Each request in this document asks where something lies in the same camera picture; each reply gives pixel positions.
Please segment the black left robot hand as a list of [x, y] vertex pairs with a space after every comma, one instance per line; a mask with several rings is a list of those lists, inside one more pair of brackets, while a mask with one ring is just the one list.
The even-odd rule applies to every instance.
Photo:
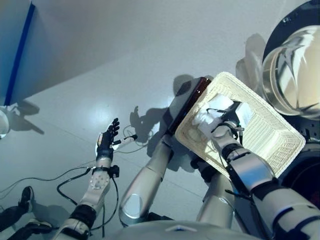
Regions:
[[108, 128], [99, 134], [95, 145], [96, 160], [100, 158], [109, 158], [112, 160], [115, 151], [134, 142], [138, 138], [136, 134], [133, 134], [123, 139], [115, 140], [119, 129], [119, 119], [115, 118]]

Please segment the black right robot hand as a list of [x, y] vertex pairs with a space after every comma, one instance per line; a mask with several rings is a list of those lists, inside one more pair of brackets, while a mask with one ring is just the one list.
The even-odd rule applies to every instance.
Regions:
[[219, 117], [222, 120], [222, 123], [229, 121], [229, 122], [233, 122], [236, 127], [241, 127], [240, 119], [236, 114], [236, 110], [240, 106], [240, 104], [241, 104], [240, 101], [234, 101], [233, 104], [230, 105], [225, 110], [215, 109], [215, 108], [211, 108], [210, 110], [215, 111], [217, 113], [222, 113], [222, 115]]

